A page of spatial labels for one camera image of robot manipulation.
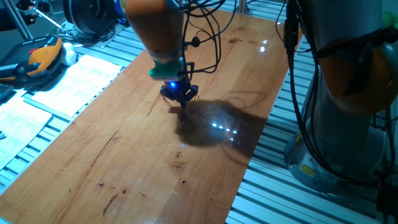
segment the wood grain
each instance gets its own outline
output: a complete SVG document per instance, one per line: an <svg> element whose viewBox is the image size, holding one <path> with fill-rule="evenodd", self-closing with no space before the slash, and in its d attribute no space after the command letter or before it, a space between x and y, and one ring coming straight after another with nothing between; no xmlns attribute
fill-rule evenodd
<svg viewBox="0 0 398 224"><path fill-rule="evenodd" d="M215 16L224 27L231 13ZM208 29L204 19L192 23ZM0 197L0 216L13 224L224 223L287 71L274 24L235 15L217 71L194 75L200 97L185 113L164 103L163 83L147 74L154 63L141 53ZM196 32L189 27L187 40ZM213 64L213 42L190 47L187 61Z"/></svg>

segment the black cable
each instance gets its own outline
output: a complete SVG document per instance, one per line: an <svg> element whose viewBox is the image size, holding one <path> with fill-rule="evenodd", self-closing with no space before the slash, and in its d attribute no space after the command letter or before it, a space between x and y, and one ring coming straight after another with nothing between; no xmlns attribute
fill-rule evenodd
<svg viewBox="0 0 398 224"><path fill-rule="evenodd" d="M283 40L283 38L282 38L282 36L280 35L280 33L279 33L279 30L278 30L278 20L279 20L279 17L280 17L280 15L282 14L282 11L284 10L284 7L285 7L285 5L286 5L286 1L287 0L285 0L284 1L284 4L282 5L282 9L280 9L280 11L279 11L279 14L278 14L278 17L276 18L276 21L275 21L275 30L276 30L276 33L278 34L278 37L279 37L279 39L283 42L284 40Z"/></svg>
<svg viewBox="0 0 398 224"><path fill-rule="evenodd" d="M207 9L201 9L201 11L202 11L202 13L205 13L204 11L207 11ZM210 16L216 22L217 27L218 27L218 32L220 32L220 25L218 24L218 21L216 20L216 18L213 15L210 14ZM210 20L208 19L208 16L206 16L205 18L206 18L206 21L207 21L208 25L210 26L211 32L213 34L212 35L212 39L213 39L213 41L215 43L216 63L214 65L206 67L206 68L201 68L201 69L198 69L198 70L194 70L194 71L192 71L192 73L198 73L198 72L214 73L216 71L217 67L218 67L218 64L219 64L220 60L221 60L221 36L220 35L218 36L218 44L217 44L213 26L212 26Z"/></svg>
<svg viewBox="0 0 398 224"><path fill-rule="evenodd" d="M248 5L248 4L250 4L250 3L253 3L253 2L262 2L262 1L259 1L259 0L252 0L252 1L248 1L248 2L246 3L246 5Z"/></svg>
<svg viewBox="0 0 398 224"><path fill-rule="evenodd" d="M390 157L391 161L390 164L387 168L385 168L384 175L382 176L382 180L386 180L393 172L394 172L394 166L396 163L396 150L395 150L395 145L394 145L394 138L392 137L392 122L391 122L391 108L388 108L386 110L386 123L387 125L387 137L390 145Z"/></svg>
<svg viewBox="0 0 398 224"><path fill-rule="evenodd" d="M391 122L398 120L398 116L396 116L395 118L391 119Z"/></svg>
<svg viewBox="0 0 398 224"><path fill-rule="evenodd" d="M285 5L286 5L286 2L287 2L287 0L284 1L284 4L282 5L282 9L280 9L279 14L278 14L278 17L276 18L276 21L275 21L275 30L276 30L276 33L278 34L279 39L280 39L282 42L283 42L284 40L283 40L282 36L280 35L279 30L278 30L278 20L279 20L280 15L282 14L282 11L284 10L284 7L285 7ZM308 53L308 52L311 52L311 51L312 51L312 49L307 49L307 50L304 50L304 51L301 51L301 52L294 50L294 52L296 52L296 53Z"/></svg>
<svg viewBox="0 0 398 224"><path fill-rule="evenodd" d="M233 9L233 11L232 11L231 19L229 20L229 22L227 23L227 25L225 26L225 28L224 28L222 31L218 32L218 34L216 34L216 36L222 34L222 33L229 27L229 25L231 24L231 22L232 22L232 20L234 19L234 16L235 16L236 5L237 5L237 3L238 3L238 0L235 0L235 2L234 2L234 9ZM211 38L207 38L207 39L201 41L200 43L206 42L207 40L210 40L210 39L211 39Z"/></svg>

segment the document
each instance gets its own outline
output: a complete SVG document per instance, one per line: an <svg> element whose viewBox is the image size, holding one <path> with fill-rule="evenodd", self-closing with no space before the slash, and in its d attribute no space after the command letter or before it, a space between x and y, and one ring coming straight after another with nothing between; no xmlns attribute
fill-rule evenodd
<svg viewBox="0 0 398 224"><path fill-rule="evenodd" d="M36 93L32 100L73 116L113 80L121 68L122 66L84 55L67 69L51 90Z"/></svg>
<svg viewBox="0 0 398 224"><path fill-rule="evenodd" d="M43 129L51 114L16 98L0 106L0 169L11 161Z"/></svg>

